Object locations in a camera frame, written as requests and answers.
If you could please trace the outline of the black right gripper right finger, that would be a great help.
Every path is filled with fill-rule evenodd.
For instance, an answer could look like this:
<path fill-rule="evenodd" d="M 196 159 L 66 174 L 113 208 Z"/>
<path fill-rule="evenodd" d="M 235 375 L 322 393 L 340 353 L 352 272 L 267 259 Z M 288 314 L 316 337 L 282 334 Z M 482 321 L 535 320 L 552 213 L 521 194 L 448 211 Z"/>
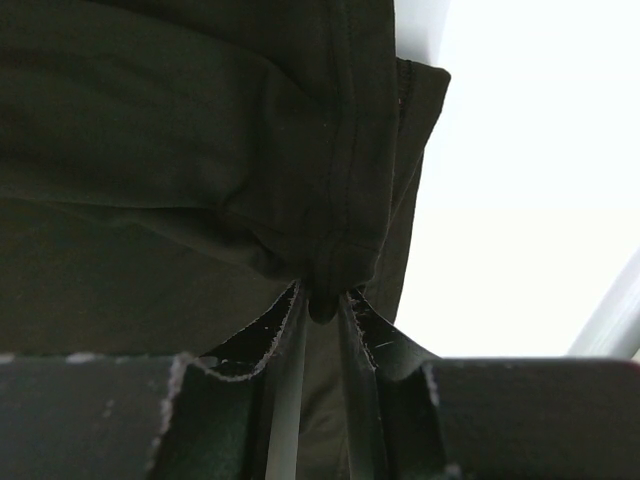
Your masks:
<path fill-rule="evenodd" d="M 358 291 L 339 331 L 354 479 L 635 479 L 639 366 L 441 359 Z"/>

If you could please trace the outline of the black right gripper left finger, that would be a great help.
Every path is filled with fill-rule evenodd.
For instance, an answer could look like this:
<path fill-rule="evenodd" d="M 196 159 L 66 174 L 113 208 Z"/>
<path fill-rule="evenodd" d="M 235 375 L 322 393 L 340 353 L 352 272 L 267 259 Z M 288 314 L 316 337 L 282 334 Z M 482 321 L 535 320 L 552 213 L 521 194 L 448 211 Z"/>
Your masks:
<path fill-rule="evenodd" d="M 1 358 L 5 479 L 292 479 L 306 292 L 202 356 Z"/>

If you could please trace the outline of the black t shirt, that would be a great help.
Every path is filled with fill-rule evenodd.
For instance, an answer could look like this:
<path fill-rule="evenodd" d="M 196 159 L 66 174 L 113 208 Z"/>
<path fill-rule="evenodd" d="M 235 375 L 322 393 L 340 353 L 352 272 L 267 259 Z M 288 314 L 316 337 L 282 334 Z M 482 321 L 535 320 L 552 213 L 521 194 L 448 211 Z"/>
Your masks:
<path fill-rule="evenodd" d="M 306 292 L 296 475 L 354 479 L 339 317 L 393 323 L 450 74 L 390 1 L 5 1 L 1 358 L 202 356 Z"/>

